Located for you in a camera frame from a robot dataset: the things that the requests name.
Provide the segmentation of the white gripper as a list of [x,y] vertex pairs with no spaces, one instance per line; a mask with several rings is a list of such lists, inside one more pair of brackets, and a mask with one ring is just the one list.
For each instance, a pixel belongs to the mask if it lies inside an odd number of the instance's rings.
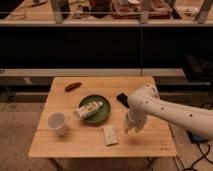
[[124,120],[124,133],[127,134],[131,129],[131,124],[136,124],[135,133],[139,133],[146,122],[146,115],[135,108],[130,108]]

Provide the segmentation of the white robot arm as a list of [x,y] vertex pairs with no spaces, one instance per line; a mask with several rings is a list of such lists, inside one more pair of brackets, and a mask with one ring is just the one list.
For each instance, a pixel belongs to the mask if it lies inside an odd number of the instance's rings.
[[147,116],[151,115],[213,140],[213,110],[161,100],[153,84],[145,84],[131,93],[127,102],[125,133],[132,128],[139,132],[146,124]]

